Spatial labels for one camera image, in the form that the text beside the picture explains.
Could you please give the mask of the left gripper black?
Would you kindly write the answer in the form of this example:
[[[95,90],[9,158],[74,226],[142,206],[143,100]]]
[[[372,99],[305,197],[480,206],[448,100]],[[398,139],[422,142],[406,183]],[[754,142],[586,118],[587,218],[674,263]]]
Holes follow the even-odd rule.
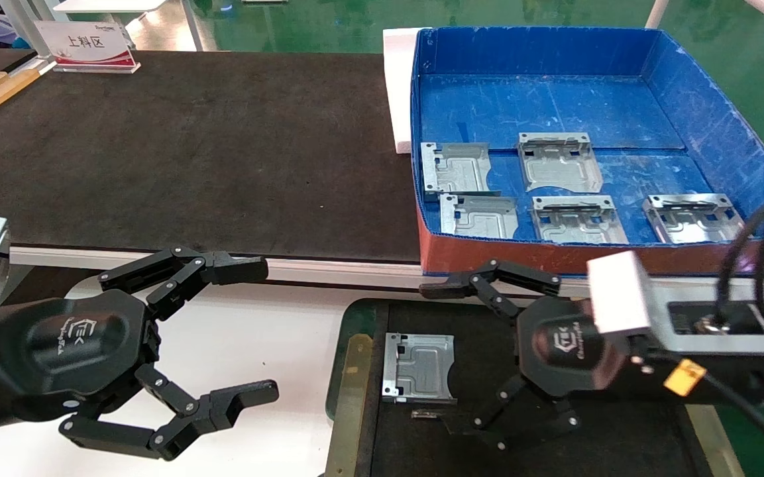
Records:
[[[268,274],[263,257],[166,248],[102,272],[100,295],[2,307],[0,376],[9,387],[10,413],[42,422],[85,408],[60,425],[77,447],[174,460],[198,438],[233,428],[243,410],[276,401],[279,389],[263,380],[193,398],[151,365],[160,349],[154,321],[169,319],[209,285],[261,283]],[[151,287],[146,305],[131,296]],[[173,411],[166,425],[98,419],[140,390]]]

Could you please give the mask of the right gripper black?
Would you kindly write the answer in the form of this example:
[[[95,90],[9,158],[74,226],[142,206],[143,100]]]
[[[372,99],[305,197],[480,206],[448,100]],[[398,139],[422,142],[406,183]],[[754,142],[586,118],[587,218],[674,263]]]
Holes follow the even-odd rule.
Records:
[[[546,296],[521,311],[494,287],[496,281]],[[517,317],[522,376],[509,378],[474,411],[415,409],[412,419],[439,421],[452,437],[473,437],[501,452],[538,447],[578,431],[581,419],[570,402],[551,396],[603,392],[617,380],[627,356],[598,332],[584,302],[557,297],[560,286],[557,275],[496,259],[455,272],[443,283],[421,284],[425,299],[476,297],[499,318]]]

